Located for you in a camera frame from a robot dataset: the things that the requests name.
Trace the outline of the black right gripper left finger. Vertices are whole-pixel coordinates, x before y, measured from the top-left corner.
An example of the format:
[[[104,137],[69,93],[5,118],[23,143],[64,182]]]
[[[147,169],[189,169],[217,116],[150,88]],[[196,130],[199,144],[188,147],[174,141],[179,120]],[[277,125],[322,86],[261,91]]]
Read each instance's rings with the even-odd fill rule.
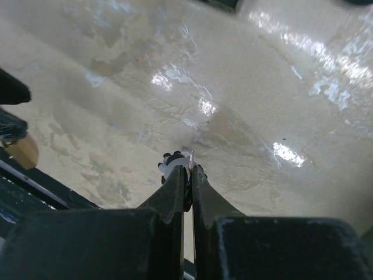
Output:
[[[134,209],[34,213],[1,250],[2,279],[182,279],[184,167]]]

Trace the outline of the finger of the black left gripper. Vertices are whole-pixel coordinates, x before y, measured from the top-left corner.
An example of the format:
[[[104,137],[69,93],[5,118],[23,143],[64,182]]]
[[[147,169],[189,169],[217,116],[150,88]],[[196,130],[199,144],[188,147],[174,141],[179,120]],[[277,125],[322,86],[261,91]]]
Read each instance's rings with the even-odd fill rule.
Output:
[[[24,83],[3,69],[0,69],[0,73],[1,104],[21,104],[31,101],[31,91]]]
[[[27,122],[1,108],[0,113],[1,141],[12,142],[27,136]]]

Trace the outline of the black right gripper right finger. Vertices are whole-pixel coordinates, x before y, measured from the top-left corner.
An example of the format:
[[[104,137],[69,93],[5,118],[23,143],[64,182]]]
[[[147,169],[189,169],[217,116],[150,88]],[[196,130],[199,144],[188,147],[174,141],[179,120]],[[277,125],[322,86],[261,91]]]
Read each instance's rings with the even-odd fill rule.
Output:
[[[353,228],[339,219],[248,216],[192,171],[197,279],[371,279]]]

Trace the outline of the small brass padlock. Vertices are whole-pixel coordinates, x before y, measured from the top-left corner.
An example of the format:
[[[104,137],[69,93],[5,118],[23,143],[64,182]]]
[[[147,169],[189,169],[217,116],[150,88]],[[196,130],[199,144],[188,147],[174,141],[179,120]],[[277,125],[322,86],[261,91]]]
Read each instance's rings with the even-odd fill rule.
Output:
[[[27,134],[24,138],[13,141],[1,141],[10,159],[15,160],[24,169],[35,168],[38,164],[39,150],[36,140]]]

